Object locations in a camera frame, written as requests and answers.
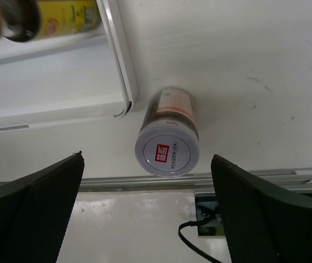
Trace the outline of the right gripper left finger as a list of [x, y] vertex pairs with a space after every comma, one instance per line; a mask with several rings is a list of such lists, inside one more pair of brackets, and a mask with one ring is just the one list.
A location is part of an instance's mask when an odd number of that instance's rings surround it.
[[84, 171], [81, 152], [0, 185], [0, 262], [56, 262]]

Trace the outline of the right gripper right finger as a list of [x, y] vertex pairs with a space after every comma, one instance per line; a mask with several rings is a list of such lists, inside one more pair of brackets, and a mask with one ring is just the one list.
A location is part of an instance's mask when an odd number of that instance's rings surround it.
[[312, 197], [219, 155], [211, 174], [232, 262], [312, 262]]

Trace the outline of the short jar red label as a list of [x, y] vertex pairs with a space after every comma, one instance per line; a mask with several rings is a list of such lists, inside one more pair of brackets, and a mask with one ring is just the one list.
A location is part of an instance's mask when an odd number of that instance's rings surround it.
[[192, 171], [200, 156], [196, 109], [194, 97], [180, 88], [164, 88], [152, 97], [135, 144], [145, 171], [165, 178]]

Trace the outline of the small yellow bottle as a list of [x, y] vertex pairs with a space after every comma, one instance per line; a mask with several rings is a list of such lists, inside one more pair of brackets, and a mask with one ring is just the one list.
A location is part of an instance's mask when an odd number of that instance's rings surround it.
[[96, 1], [0, 1], [0, 38], [13, 42], [91, 31], [100, 22]]

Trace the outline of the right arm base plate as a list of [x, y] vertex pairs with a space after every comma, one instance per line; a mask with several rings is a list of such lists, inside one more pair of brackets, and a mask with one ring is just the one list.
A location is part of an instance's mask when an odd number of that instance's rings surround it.
[[199, 237], [225, 237], [216, 195], [214, 193], [196, 193], [194, 197], [196, 220], [180, 224], [178, 227], [178, 237], [189, 249], [209, 262], [220, 262], [195, 246], [181, 232], [186, 227], [196, 227]]

